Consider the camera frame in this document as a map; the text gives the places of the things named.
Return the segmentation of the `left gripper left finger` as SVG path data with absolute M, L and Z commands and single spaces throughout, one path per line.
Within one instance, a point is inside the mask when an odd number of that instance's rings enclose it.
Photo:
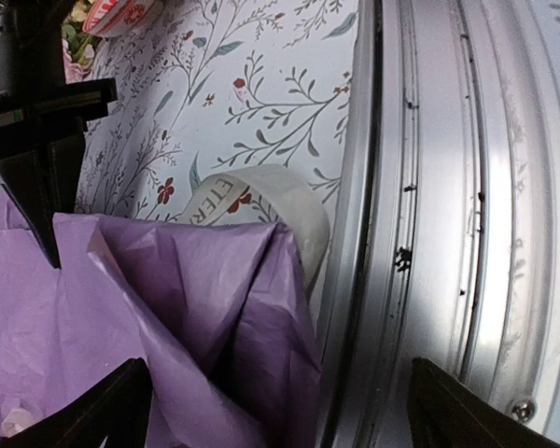
M 0 447 L 144 447 L 150 416 L 150 373 L 130 358 L 78 399 Z

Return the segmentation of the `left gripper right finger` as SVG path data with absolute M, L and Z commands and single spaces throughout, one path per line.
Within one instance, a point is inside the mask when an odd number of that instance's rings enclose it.
M 556 447 L 476 397 L 431 360 L 412 361 L 409 424 L 413 447 Z

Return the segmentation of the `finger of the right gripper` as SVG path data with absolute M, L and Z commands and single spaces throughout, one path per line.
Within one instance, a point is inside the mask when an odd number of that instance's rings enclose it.
M 9 199 L 56 269 L 61 262 L 53 216 L 74 211 L 81 165 L 82 151 L 73 148 L 40 148 L 0 160 L 0 177 Z

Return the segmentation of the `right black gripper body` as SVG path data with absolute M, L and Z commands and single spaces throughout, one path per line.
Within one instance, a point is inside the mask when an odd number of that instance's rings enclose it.
M 83 133 L 117 98 L 112 78 L 67 83 L 71 1 L 0 1 L 0 160 Z

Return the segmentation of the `pink wrapping paper sheet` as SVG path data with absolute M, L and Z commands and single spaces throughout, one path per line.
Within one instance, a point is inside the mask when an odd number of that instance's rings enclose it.
M 0 435 L 130 358 L 150 447 L 311 447 L 321 367 L 297 247 L 279 224 L 57 215 L 53 268 L 0 193 Z

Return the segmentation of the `white printed ribbon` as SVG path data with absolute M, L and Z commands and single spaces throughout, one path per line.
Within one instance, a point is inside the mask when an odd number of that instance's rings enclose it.
M 193 192 L 178 222 L 195 226 L 218 223 L 241 200 L 267 217 L 286 224 L 294 235 L 304 284 L 315 284 L 329 245 L 330 223 L 324 205 L 307 182 L 282 165 L 262 165 L 210 175 Z

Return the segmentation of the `pile of fake flowers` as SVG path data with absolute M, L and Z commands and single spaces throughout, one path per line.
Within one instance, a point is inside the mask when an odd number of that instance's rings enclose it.
M 78 0 L 62 25 L 63 66 L 67 84 L 83 81 L 90 73 L 100 37 L 84 31 L 92 0 Z

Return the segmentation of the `red patterned bowl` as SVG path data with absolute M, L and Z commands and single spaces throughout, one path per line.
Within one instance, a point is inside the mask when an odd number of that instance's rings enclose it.
M 163 9 L 164 2 L 160 0 L 95 1 L 82 30 L 101 38 L 142 32 L 160 16 Z

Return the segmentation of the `front aluminium rail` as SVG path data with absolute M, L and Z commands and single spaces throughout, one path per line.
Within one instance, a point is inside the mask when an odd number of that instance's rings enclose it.
M 560 444 L 560 1 L 363 1 L 320 447 L 408 447 L 413 360 Z

